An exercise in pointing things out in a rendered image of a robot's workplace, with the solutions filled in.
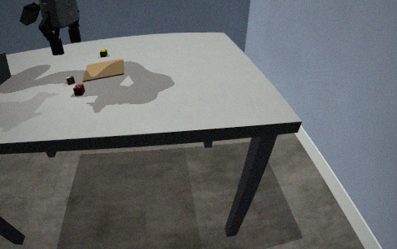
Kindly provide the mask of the tan mat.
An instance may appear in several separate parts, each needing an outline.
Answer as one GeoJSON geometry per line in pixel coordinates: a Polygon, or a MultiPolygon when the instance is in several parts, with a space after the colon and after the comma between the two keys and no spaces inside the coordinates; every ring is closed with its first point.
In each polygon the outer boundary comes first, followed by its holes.
{"type": "Polygon", "coordinates": [[[124,59],[115,59],[87,65],[82,82],[124,75],[124,59]]]}

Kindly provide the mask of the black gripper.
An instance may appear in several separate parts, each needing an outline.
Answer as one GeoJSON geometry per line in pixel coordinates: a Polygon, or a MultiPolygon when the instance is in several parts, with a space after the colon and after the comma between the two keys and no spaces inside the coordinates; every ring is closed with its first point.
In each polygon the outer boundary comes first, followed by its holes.
{"type": "Polygon", "coordinates": [[[38,28],[46,37],[46,40],[50,42],[52,54],[63,55],[63,44],[61,38],[59,38],[61,28],[69,27],[68,33],[71,43],[81,41],[80,16],[76,0],[39,0],[39,4],[42,20],[38,28]],[[55,33],[51,31],[55,31],[55,33]]]}

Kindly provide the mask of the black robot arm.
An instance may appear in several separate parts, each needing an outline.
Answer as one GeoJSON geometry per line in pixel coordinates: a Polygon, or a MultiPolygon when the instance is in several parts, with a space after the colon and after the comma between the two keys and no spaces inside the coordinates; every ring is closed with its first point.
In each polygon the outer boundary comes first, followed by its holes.
{"type": "Polygon", "coordinates": [[[24,6],[20,22],[26,26],[36,22],[40,10],[40,4],[37,5],[35,2],[24,6]]]}

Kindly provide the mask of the white die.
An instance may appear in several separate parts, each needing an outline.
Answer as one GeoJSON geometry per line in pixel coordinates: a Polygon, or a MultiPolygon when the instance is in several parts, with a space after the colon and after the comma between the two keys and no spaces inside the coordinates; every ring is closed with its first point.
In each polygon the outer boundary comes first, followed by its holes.
{"type": "Polygon", "coordinates": [[[68,85],[71,85],[71,84],[75,83],[73,74],[66,76],[66,79],[67,79],[68,85]]]}

